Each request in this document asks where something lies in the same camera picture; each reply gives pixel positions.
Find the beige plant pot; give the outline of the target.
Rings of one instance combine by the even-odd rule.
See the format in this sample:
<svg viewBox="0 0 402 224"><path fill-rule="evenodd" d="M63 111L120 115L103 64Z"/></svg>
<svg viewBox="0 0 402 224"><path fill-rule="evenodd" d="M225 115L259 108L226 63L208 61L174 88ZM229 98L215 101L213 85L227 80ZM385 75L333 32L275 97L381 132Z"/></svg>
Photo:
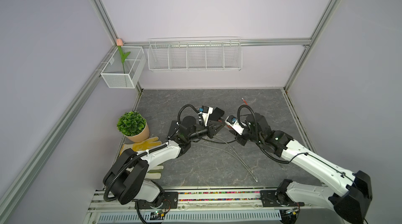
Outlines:
<svg viewBox="0 0 402 224"><path fill-rule="evenodd" d="M150 131L149 131L148 124L146 124L145 128L142 130L141 133L139 133L135 136L125 136L125 137L134 143L143 142L144 140L146 140L150 137Z"/></svg>

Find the green artificial plant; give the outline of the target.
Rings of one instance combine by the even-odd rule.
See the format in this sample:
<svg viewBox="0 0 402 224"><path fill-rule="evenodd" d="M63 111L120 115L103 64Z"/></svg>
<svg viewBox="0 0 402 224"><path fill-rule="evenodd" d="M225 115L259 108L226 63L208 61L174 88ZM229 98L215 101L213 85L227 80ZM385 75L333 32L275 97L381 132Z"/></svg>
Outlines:
<svg viewBox="0 0 402 224"><path fill-rule="evenodd" d="M146 119L137 111L126 112L117 123L117 129L125 136L140 134L146 127Z"/></svg>

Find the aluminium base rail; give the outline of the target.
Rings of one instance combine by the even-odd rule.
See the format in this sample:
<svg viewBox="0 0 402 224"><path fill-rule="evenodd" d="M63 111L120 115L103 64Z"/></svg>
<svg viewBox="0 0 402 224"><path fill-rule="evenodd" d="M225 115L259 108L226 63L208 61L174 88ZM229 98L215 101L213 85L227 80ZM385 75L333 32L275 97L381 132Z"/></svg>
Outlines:
<svg viewBox="0 0 402 224"><path fill-rule="evenodd" d="M335 212L309 203L279 205L264 187L168 188L160 207L105 202L96 192L85 224L343 224Z"/></svg>

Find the yellow white work glove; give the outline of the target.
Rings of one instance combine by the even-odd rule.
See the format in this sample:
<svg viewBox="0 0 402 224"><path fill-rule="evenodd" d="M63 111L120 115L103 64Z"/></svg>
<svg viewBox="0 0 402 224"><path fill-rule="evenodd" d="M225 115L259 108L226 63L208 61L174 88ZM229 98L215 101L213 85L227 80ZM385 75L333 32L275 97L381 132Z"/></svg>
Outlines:
<svg viewBox="0 0 402 224"><path fill-rule="evenodd" d="M154 147L160 146L162 141L158 137L148 138L142 142L125 143L123 144L119 154L121 155L125 150L132 149L135 152L145 151L146 149L152 149ZM155 168L147 172L145 179L159 180L161 179L161 171L163 170L163 165L158 165Z"/></svg>

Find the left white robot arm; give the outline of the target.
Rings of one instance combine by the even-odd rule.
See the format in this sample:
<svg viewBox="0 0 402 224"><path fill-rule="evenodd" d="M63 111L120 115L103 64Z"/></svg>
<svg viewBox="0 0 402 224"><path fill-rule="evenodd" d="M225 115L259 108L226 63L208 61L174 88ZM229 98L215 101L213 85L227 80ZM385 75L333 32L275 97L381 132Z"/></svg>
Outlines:
<svg viewBox="0 0 402 224"><path fill-rule="evenodd" d="M145 151L123 151L103 179L103 200L118 201L122 205L146 201L154 207L161 206L164 189L146 179L146 174L156 166L184 155L192 142L204 137L213 138L224 126L224 122L213 120L199 123L192 116L186 116L180 123L172 121L165 143Z"/></svg>

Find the small ribbed black switch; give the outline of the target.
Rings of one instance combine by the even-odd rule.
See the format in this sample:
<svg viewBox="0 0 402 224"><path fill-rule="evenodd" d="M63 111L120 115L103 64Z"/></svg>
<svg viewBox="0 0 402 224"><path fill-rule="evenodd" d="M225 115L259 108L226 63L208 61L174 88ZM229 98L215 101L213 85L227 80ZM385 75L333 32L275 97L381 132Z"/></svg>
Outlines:
<svg viewBox="0 0 402 224"><path fill-rule="evenodd" d="M210 114L210 116L209 116L208 119L211 120L211 121L217 122L217 121L219 121L224 115L225 115L225 112L224 112L222 109L220 109L220 108L215 108L215 109L213 109L213 112Z"/></svg>

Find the white mesh square basket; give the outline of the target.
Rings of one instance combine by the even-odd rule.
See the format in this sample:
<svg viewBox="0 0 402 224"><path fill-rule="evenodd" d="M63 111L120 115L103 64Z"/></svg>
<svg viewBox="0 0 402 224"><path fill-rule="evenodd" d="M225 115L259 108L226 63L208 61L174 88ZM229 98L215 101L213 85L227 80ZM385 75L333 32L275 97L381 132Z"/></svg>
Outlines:
<svg viewBox="0 0 402 224"><path fill-rule="evenodd" d="M142 47L117 46L100 74L109 88L134 89L145 64Z"/></svg>

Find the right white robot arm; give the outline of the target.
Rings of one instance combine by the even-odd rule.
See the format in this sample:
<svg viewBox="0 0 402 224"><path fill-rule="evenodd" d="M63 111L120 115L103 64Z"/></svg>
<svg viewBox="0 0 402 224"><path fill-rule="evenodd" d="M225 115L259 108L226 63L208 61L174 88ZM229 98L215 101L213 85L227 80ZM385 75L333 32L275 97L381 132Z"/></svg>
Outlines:
<svg viewBox="0 0 402 224"><path fill-rule="evenodd" d="M364 224L373 199L370 176L352 172L329 162L283 131L272 130L264 116L255 113L245 122L230 115L225 120L239 143L254 142L271 160L295 164L313 175L323 186L285 179L276 190L281 205L302 202L333 210L350 224Z"/></svg>

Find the pink artificial tulip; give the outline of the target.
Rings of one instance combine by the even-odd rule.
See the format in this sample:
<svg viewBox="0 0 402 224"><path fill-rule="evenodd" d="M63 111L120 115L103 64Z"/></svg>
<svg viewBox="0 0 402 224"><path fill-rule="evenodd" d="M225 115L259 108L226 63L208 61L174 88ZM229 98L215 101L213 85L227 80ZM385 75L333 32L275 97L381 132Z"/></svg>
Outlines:
<svg viewBox="0 0 402 224"><path fill-rule="evenodd" d="M131 52L130 51L128 51L128 52L123 51L122 47L124 46L124 42L123 42L123 40L121 38L116 39L116 46L117 46L119 54L120 54L123 73L125 74L126 73L125 61L128 58L128 56L131 54Z"/></svg>

